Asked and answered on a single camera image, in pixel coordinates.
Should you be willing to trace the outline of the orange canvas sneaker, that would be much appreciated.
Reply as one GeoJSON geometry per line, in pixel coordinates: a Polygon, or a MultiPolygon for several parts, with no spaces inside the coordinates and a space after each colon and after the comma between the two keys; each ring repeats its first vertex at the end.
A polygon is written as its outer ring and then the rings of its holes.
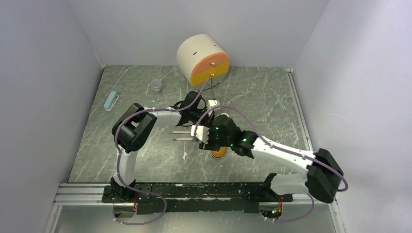
{"type": "MultiPolygon", "coordinates": [[[[221,112],[219,113],[217,116],[226,116],[228,118],[230,118],[230,115],[226,112],[221,112]]],[[[222,159],[225,155],[226,152],[226,147],[221,147],[218,151],[212,151],[211,155],[214,159],[222,159]]]]}

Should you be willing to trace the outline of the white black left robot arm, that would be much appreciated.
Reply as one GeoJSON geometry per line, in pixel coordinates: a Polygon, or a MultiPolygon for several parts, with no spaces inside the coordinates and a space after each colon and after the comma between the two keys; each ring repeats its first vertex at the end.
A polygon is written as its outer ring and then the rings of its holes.
{"type": "Polygon", "coordinates": [[[153,128],[192,126],[210,108],[211,103],[196,91],[190,91],[183,100],[166,108],[148,108],[133,103],[112,129],[118,152],[116,170],[110,181],[115,196],[123,202],[134,197],[137,153],[153,128]]]}

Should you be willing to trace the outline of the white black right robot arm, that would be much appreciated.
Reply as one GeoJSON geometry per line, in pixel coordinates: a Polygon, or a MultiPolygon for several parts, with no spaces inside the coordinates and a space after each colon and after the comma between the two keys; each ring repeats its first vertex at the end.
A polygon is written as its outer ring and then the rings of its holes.
{"type": "Polygon", "coordinates": [[[310,194],[318,201],[332,203],[343,181],[343,170],[326,149],[309,151],[274,142],[254,131],[241,130],[223,115],[208,126],[193,126],[191,136],[203,150],[230,148],[239,156],[265,159],[293,171],[289,175],[269,175],[262,195],[273,201],[285,194],[310,194]]]}

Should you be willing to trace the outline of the white shoelace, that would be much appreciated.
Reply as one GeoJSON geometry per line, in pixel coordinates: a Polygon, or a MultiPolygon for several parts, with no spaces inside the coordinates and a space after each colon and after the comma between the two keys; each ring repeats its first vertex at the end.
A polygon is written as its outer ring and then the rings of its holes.
{"type": "Polygon", "coordinates": [[[169,134],[176,135],[177,137],[172,141],[192,141],[193,136],[190,131],[172,131],[169,134]]]}

